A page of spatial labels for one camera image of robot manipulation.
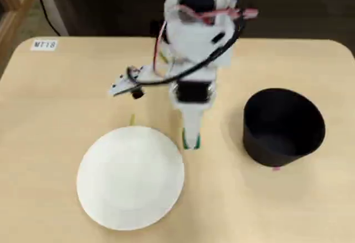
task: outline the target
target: wire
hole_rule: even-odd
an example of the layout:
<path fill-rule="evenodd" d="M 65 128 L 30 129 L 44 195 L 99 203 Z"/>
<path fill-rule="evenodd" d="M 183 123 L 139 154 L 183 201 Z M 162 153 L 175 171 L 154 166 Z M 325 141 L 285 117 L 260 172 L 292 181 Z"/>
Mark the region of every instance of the wire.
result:
<path fill-rule="evenodd" d="M 245 11 L 243 11 L 243 13 L 241 13 L 241 10 L 238 8 L 225 8 L 225 9 L 218 9 L 218 10 L 214 10 L 211 12 L 205 12 L 205 13 L 196 13 L 193 9 L 191 9 L 188 6 L 185 5 L 177 5 L 175 7 L 173 7 L 171 10 L 168 11 L 174 11 L 174 10 L 181 10 L 184 11 L 185 13 L 187 13 L 188 15 L 190 15 L 191 17 L 194 17 L 198 20 L 203 21 L 206 24 L 210 24 L 209 19 L 210 17 L 215 17 L 218 14 L 228 14 L 232 19 L 236 19 L 239 18 L 240 15 L 242 14 L 244 16 L 244 19 L 249 19 L 249 18 L 254 18 L 258 15 L 258 10 L 257 9 L 246 9 Z M 163 36 L 163 32 L 166 28 L 166 24 L 167 21 L 164 21 L 163 25 L 160 28 L 159 31 L 159 35 L 155 41 L 155 45 L 154 45 L 154 56 L 153 56 L 153 72 L 155 73 L 155 75 L 157 75 L 158 77 L 163 77 L 162 75 L 160 75 L 157 70 L 156 70 L 156 58 L 158 56 L 158 52 L 159 52 L 159 44 L 161 42 L 161 38 Z"/>
<path fill-rule="evenodd" d="M 60 36 L 60 33 L 55 29 L 55 27 L 52 25 L 52 23 L 50 22 L 49 20 L 49 17 L 47 15 L 47 11 L 45 10 L 45 7 L 44 7 L 44 3 L 43 3 L 43 0 L 39 0 L 40 2 L 40 5 L 42 6 L 42 9 L 43 9 L 43 13 L 44 13 L 44 16 L 49 24 L 49 26 L 52 28 L 52 30 L 58 35 Z"/>
<path fill-rule="evenodd" d="M 163 36 L 163 32 L 164 32 L 165 27 L 166 27 L 166 21 L 164 21 L 163 25 L 161 26 L 159 35 L 156 38 L 155 45 L 154 45 L 153 72 L 156 75 L 158 75 L 159 77 L 161 77 L 161 75 L 156 71 L 156 57 L 158 56 L 158 51 L 159 51 L 158 45 L 161 41 L 161 37 Z"/>
<path fill-rule="evenodd" d="M 187 6 L 178 6 L 178 7 L 183 7 L 186 10 L 186 13 L 190 13 L 192 15 L 194 15 L 196 18 L 202 19 L 205 17 L 208 17 L 209 15 L 217 15 L 220 12 L 216 12 L 216 11 L 222 11 L 222 13 L 226 13 L 225 11 L 230 11 L 230 9 L 222 9 L 222 10 L 216 10 L 215 12 L 208 12 L 208 13 L 203 13 L 203 14 L 197 14 L 195 13 L 193 10 L 190 11 L 188 10 Z M 131 72 L 133 70 L 133 68 L 131 67 L 127 67 L 126 70 L 126 74 L 127 77 L 130 81 L 132 81 L 133 83 L 137 84 L 137 85 L 164 85 L 164 84 L 169 84 L 173 81 L 179 80 L 187 75 L 192 74 L 193 72 L 196 72 L 197 70 L 200 70 L 201 68 L 207 66 L 208 64 L 210 64 L 211 62 L 213 62 L 214 60 L 216 60 L 219 56 L 221 56 L 223 53 L 225 53 L 236 41 L 237 39 L 240 37 L 241 33 L 244 31 L 245 28 L 245 19 L 244 19 L 244 11 L 240 10 L 240 9 L 233 9 L 233 12 L 229 12 L 228 15 L 232 17 L 232 15 L 234 14 L 235 17 L 234 18 L 238 18 L 237 20 L 234 21 L 235 24 L 235 29 L 233 32 L 232 37 L 226 42 L 226 44 L 222 47 L 218 47 L 217 49 L 215 49 L 205 60 L 203 60 L 202 62 L 198 63 L 197 65 L 183 71 L 182 73 L 175 75 L 173 77 L 170 78 L 166 78 L 160 81 L 152 81 L 152 82 L 139 82 L 136 80 L 136 78 L 134 76 L 132 76 Z M 166 23 L 164 24 L 164 28 L 162 27 L 161 31 L 164 31 L 166 26 Z M 153 61 L 156 60 L 156 55 L 158 52 L 158 44 L 159 44 L 159 37 L 156 39 L 156 51 L 154 53 L 155 58 L 153 58 Z"/>
<path fill-rule="evenodd" d="M 161 81 L 152 81 L 152 82 L 139 82 L 137 81 L 134 76 L 132 76 L 131 72 L 132 72 L 132 68 L 127 67 L 126 73 L 127 76 L 129 78 L 130 81 L 132 81 L 133 83 L 136 83 L 138 85 L 142 85 L 142 86 L 153 86 L 153 85 L 164 85 L 164 84 L 169 84 L 173 81 L 179 80 L 187 75 L 192 74 L 193 72 L 200 70 L 201 68 L 207 66 L 208 64 L 210 64 L 211 62 L 213 62 L 214 60 L 216 60 L 219 56 L 221 56 L 223 53 L 225 53 L 239 38 L 239 36 L 241 35 L 241 33 L 243 32 L 244 28 L 245 28 L 245 22 L 243 17 L 241 17 L 239 19 L 239 23 L 237 21 L 235 21 L 235 29 L 233 32 L 232 37 L 226 42 L 225 45 L 223 45 L 222 47 L 218 47 L 217 49 L 215 49 L 205 60 L 203 60 L 202 62 L 198 63 L 197 65 L 183 71 L 182 73 L 175 75 L 171 78 L 166 78 L 163 79 Z"/>

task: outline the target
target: black cable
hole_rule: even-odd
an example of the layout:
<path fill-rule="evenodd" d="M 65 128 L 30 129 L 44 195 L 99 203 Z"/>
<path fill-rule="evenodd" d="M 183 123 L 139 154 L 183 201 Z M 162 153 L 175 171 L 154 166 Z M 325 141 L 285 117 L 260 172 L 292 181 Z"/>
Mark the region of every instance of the black cable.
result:
<path fill-rule="evenodd" d="M 42 9 L 43 9 L 43 13 L 44 13 L 44 16 L 49 24 L 49 26 L 52 28 L 52 30 L 58 35 L 60 36 L 60 33 L 55 29 L 55 27 L 52 25 L 52 23 L 50 22 L 49 20 L 49 17 L 47 15 L 47 11 L 45 10 L 45 7 L 44 7 L 44 3 L 43 3 L 43 0 L 39 0 L 40 2 L 40 5 L 42 6 Z"/>
<path fill-rule="evenodd" d="M 226 42 L 225 45 L 223 45 L 222 47 L 218 47 L 205 60 L 203 60 L 202 62 L 198 63 L 197 65 L 183 71 L 182 73 L 180 73 L 178 75 L 175 75 L 171 78 L 166 78 L 166 79 L 163 79 L 160 81 L 140 82 L 140 81 L 137 81 L 134 78 L 134 76 L 132 76 L 132 74 L 131 74 L 132 69 L 130 67 L 127 67 L 127 70 L 126 70 L 127 77 L 129 78 L 129 80 L 131 82 L 133 82 L 137 85 L 141 85 L 141 86 L 164 85 L 164 84 L 169 84 L 173 81 L 179 80 L 183 77 L 186 77 L 187 75 L 190 75 L 190 74 L 196 72 L 197 70 L 200 70 L 201 68 L 209 65 L 211 62 L 216 60 L 219 56 L 224 54 L 239 39 L 241 33 L 243 32 L 243 30 L 245 28 L 245 21 L 243 19 L 243 16 L 241 16 L 239 19 L 237 19 L 234 22 L 234 25 L 235 25 L 235 29 L 234 29 L 233 35 Z"/>

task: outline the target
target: floor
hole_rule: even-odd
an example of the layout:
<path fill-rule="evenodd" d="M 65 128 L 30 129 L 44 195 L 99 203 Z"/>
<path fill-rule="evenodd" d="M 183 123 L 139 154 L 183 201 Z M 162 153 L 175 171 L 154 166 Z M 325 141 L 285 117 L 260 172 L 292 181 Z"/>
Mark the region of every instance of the floor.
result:
<path fill-rule="evenodd" d="M 50 28 L 44 17 L 39 0 L 34 0 L 32 8 L 29 10 L 28 14 L 23 20 L 14 38 L 13 44 L 10 46 L 8 56 L 5 57 L 4 60 L 0 60 L 0 75 L 2 75 L 2 72 L 6 68 L 12 56 L 12 53 L 19 44 L 25 41 L 26 39 L 39 36 L 52 37 L 56 35 Z"/>

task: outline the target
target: small green object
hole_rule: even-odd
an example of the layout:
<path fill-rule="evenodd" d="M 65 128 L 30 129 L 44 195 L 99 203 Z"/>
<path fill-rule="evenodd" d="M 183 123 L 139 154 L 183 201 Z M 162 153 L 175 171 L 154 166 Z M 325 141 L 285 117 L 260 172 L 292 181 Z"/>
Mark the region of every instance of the small green object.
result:
<path fill-rule="evenodd" d="M 191 149 L 188 145 L 187 145 L 187 142 L 185 140 L 185 128 L 184 130 L 182 131 L 182 142 L 184 143 L 184 149 L 185 150 L 188 150 L 188 149 Z M 196 145 L 194 147 L 195 150 L 199 149 L 200 148 L 200 145 L 201 145 L 201 136 L 199 134 L 199 137 L 197 138 L 197 142 L 196 142 Z"/>

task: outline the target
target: red wire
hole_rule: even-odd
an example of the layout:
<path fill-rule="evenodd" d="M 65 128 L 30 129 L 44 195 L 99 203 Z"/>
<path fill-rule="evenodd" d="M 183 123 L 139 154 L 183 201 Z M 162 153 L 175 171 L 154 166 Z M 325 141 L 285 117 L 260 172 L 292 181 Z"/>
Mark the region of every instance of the red wire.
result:
<path fill-rule="evenodd" d="M 218 9 L 218 10 L 214 10 L 211 12 L 205 12 L 205 13 L 201 13 L 201 14 L 196 13 L 190 7 L 184 6 L 182 4 L 177 5 L 173 8 L 177 8 L 178 10 L 183 10 L 185 13 L 187 13 L 187 14 L 191 15 L 192 17 L 195 17 L 199 20 L 202 20 L 206 24 L 210 24 L 209 19 L 208 19 L 209 17 L 215 17 L 218 14 L 225 13 L 225 14 L 228 14 L 233 19 L 238 18 L 241 15 L 240 9 L 238 9 L 238 8 L 236 8 L 236 9 L 233 9 L 233 8 Z M 253 8 L 248 8 L 248 9 L 244 10 L 242 14 L 245 19 L 255 18 L 258 15 L 258 10 L 253 9 Z M 166 21 L 164 21 L 163 25 L 161 26 L 160 31 L 159 31 L 159 35 L 156 38 L 155 45 L 154 45 L 153 72 L 160 77 L 162 77 L 162 76 L 156 71 L 156 57 L 158 56 L 158 49 L 159 49 L 158 46 L 161 41 L 161 37 L 163 35 L 165 27 L 166 27 Z"/>

